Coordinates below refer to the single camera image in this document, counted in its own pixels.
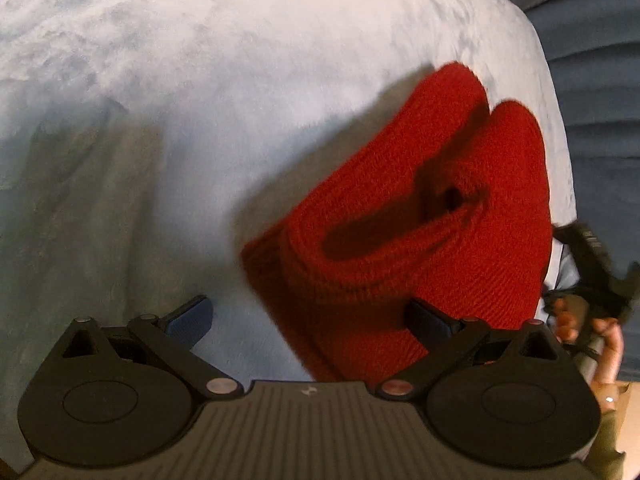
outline knit fabric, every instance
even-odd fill
[[[411,297],[494,328],[533,317],[548,202],[535,118],[513,101],[490,113],[482,84],[452,63],[242,261],[316,380],[375,384],[426,354],[403,325]]]

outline ribbed gray surface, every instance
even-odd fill
[[[413,406],[377,399],[361,383],[275,382],[208,404],[180,442],[144,462],[100,471],[39,462],[22,478],[595,480],[579,462],[521,472],[478,465],[434,438]]]

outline finger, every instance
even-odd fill
[[[566,310],[566,300],[559,298],[554,301],[554,314],[558,316],[560,313]]]
[[[578,331],[569,326],[561,326],[556,330],[556,336],[562,343],[573,343],[578,339]]]
[[[622,335],[622,328],[620,327],[617,319],[614,317],[608,317],[607,319],[594,319],[593,329],[602,336],[606,348],[622,354],[625,343]]]
[[[578,319],[571,312],[562,312],[556,317],[556,323],[559,327],[576,328],[578,326]]]
[[[622,362],[624,350],[622,329],[613,318],[594,319],[593,329],[600,333],[605,343],[593,380],[600,383],[613,383]]]

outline olive green sleeve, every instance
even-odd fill
[[[625,456],[626,453],[616,451],[616,412],[611,410],[602,415],[600,429],[584,465],[601,480],[622,480]]]

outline dark blue fabric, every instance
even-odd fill
[[[640,260],[640,0],[511,0],[545,51],[566,127],[578,217],[620,274]],[[640,380],[640,314],[620,378]]]

